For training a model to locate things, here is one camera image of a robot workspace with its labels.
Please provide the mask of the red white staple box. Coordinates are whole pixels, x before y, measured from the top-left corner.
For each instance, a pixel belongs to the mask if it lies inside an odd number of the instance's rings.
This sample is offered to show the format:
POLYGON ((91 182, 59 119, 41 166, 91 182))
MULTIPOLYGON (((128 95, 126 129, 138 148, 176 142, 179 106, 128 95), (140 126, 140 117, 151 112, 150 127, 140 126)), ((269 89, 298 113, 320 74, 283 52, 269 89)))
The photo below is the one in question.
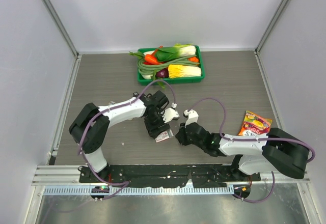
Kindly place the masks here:
POLYGON ((173 132, 171 129, 167 130, 167 131, 164 131, 162 133, 160 133, 156 138, 155 138, 155 142, 156 143, 160 143, 160 142, 163 142, 165 140, 168 140, 170 138, 173 138, 174 135, 173 135, 173 132))

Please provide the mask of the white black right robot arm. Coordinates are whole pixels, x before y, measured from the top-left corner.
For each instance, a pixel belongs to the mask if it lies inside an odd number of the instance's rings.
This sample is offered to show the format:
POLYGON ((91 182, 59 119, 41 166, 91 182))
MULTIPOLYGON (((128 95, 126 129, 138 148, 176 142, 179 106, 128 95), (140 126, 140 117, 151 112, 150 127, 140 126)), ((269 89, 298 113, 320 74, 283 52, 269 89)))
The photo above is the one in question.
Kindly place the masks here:
POLYGON ((233 136, 210 133, 198 123, 182 123, 176 138, 181 145, 195 145, 212 157, 234 156, 230 175, 237 181, 272 171, 302 179, 310 151, 308 145, 279 128, 260 135, 233 136))

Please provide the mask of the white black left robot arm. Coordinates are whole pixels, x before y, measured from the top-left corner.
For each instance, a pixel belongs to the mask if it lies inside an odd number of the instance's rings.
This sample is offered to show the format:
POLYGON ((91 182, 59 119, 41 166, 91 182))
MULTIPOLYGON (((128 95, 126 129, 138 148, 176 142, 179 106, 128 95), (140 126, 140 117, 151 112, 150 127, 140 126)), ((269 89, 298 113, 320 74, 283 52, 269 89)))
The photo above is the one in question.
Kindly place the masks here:
POLYGON ((170 129, 169 123, 164 120, 168 105, 169 100, 161 91, 153 95, 134 93, 131 99, 108 106, 86 104, 70 125, 69 133, 81 145, 80 151, 92 169, 91 177, 98 183, 109 177, 110 167, 101 146, 110 127, 126 120, 144 118, 149 136, 156 139, 170 129))

